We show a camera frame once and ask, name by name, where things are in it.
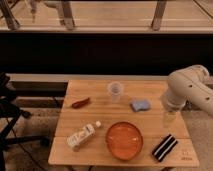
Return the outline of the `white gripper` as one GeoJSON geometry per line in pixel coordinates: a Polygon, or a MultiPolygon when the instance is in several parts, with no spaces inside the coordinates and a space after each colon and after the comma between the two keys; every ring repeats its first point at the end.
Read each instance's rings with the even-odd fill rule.
{"type": "Polygon", "coordinates": [[[177,111],[180,111],[186,103],[186,100],[177,96],[172,90],[167,89],[160,97],[161,104],[166,110],[163,114],[163,126],[168,128],[176,119],[177,111]]]}

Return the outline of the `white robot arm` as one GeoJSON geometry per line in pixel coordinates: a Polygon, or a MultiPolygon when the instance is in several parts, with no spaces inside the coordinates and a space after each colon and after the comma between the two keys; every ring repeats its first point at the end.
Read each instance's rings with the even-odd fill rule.
{"type": "Polygon", "coordinates": [[[173,124],[187,101],[213,117],[213,89],[205,84],[209,78],[209,71],[202,65],[192,65],[168,75],[167,89],[160,97],[165,128],[173,124]]]}

